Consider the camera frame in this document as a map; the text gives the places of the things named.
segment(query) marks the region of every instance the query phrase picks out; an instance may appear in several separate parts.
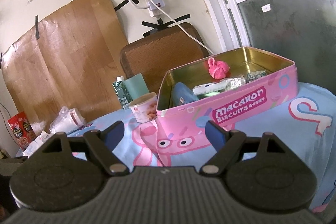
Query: power strip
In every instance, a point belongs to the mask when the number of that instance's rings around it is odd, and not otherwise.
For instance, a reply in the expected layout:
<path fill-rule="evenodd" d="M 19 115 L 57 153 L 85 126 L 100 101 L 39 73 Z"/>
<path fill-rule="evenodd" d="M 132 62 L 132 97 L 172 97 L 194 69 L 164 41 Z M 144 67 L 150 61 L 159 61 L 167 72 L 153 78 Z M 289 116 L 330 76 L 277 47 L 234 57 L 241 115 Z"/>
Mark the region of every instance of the power strip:
<path fill-rule="evenodd" d="M 148 8 L 148 12 L 149 12 L 149 15 L 151 17 L 157 17 L 159 18 L 160 15 L 162 15 L 162 12 L 156 8 L 156 6 L 150 1 L 150 0 L 146 0 L 149 8 Z M 153 2 L 160 8 L 163 8 L 165 7 L 165 3 L 163 0 L 153 0 Z"/>

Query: pink tin box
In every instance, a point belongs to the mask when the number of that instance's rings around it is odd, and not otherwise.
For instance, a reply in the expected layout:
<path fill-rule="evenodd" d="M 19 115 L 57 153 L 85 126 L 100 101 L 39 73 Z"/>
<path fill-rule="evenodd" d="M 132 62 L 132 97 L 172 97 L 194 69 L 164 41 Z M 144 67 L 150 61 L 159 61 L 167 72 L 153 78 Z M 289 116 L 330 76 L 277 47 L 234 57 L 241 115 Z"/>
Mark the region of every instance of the pink tin box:
<path fill-rule="evenodd" d="M 267 76 L 234 90 L 173 107 L 171 91 L 177 82 L 192 89 L 213 82 L 213 78 L 208 72 L 208 58 L 169 70 L 160 87 L 156 121 L 170 139 L 181 138 L 181 134 L 204 133 L 209 120 L 230 129 L 233 123 L 280 105 L 298 93 L 297 70 L 291 60 L 252 47 L 237 48 L 213 57 L 228 63 L 231 67 L 229 77 L 246 76 L 258 70 L 266 70 Z"/>

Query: yogurt cup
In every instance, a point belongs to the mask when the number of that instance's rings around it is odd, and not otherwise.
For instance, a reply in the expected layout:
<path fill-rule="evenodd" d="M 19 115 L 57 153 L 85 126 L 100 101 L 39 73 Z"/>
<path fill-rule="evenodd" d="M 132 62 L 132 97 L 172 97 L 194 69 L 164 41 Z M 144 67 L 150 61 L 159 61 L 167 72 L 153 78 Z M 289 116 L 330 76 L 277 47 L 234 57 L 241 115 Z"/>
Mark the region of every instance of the yogurt cup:
<path fill-rule="evenodd" d="M 156 93 L 151 92 L 140 96 L 129 104 L 129 108 L 132 110 L 138 123 L 149 122 L 157 117 L 157 101 Z"/>

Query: cartoon eye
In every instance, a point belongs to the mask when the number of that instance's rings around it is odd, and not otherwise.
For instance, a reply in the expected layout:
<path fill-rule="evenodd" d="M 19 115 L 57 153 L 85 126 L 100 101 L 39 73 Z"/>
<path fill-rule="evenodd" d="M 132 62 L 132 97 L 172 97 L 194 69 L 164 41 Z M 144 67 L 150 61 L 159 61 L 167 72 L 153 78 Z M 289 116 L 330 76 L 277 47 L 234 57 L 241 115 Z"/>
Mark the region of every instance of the cartoon eye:
<path fill-rule="evenodd" d="M 160 140 L 157 142 L 157 146 L 161 147 L 161 148 L 165 148 L 168 145 L 170 145 L 170 141 L 169 140 Z"/>
<path fill-rule="evenodd" d="M 188 146 L 193 142 L 192 138 L 185 138 L 183 140 L 180 140 L 179 145 L 180 146 Z"/>

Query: red snack box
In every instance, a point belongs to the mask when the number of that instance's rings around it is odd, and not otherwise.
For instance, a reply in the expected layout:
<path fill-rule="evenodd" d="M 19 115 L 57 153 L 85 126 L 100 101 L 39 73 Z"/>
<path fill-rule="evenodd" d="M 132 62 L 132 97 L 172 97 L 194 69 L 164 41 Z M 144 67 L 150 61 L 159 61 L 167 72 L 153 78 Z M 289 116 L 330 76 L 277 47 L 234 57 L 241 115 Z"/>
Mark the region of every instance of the red snack box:
<path fill-rule="evenodd" d="M 13 130 L 14 137 L 18 145 L 25 150 L 27 146 L 36 138 L 35 132 L 28 122 L 27 116 L 24 112 L 11 117 L 8 124 Z"/>

